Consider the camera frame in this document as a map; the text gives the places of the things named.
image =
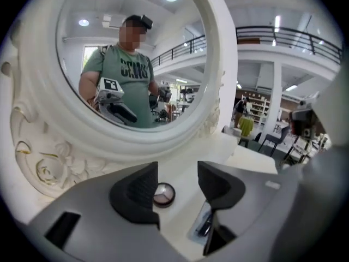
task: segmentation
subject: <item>green t-shirt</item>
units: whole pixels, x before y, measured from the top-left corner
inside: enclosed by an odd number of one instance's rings
[[[98,82],[101,77],[117,80],[125,92],[122,97],[125,105],[137,116],[136,123],[128,122],[127,125],[151,127],[148,88],[154,80],[154,73],[147,56],[141,53],[130,54],[117,46],[110,46],[103,57],[97,49],[85,64],[82,73],[85,72],[100,72]]]

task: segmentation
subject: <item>handheld device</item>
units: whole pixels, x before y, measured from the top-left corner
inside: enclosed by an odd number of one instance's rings
[[[313,139],[316,132],[318,118],[312,109],[317,101],[319,92],[312,94],[299,102],[297,109],[290,112],[291,132],[293,135],[301,136],[305,139]]]
[[[137,116],[122,101],[124,94],[118,81],[101,77],[94,101],[99,103],[101,114],[126,125],[129,121],[137,122]]]
[[[159,101],[168,103],[170,102],[172,93],[169,86],[163,85],[159,86]]]

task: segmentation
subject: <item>black slot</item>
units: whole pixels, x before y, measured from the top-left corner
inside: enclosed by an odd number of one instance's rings
[[[130,114],[123,106],[118,104],[109,104],[107,110],[112,114],[119,114],[122,117],[126,118],[130,122],[137,122],[137,117],[133,114]]]
[[[64,212],[46,233],[45,238],[56,247],[63,249],[80,217],[81,216],[76,213]]]

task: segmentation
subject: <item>window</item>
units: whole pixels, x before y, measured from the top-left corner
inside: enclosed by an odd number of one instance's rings
[[[82,69],[85,67],[87,61],[91,57],[92,53],[98,49],[96,46],[85,46],[83,50],[83,61],[82,61]]]

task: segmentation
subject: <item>white mirror frame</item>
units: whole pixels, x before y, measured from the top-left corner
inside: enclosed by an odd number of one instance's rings
[[[172,122],[160,132],[116,127],[94,114],[72,91],[59,65],[57,51],[61,48],[56,48],[64,1],[32,0],[19,29],[19,58],[10,40],[11,53],[5,51],[3,57],[11,64],[14,79],[11,131],[16,160],[38,191],[56,197],[89,177],[168,158],[190,139],[208,137],[230,124],[237,44],[224,0],[194,0],[208,46],[202,98],[194,101],[196,105],[183,121]]]

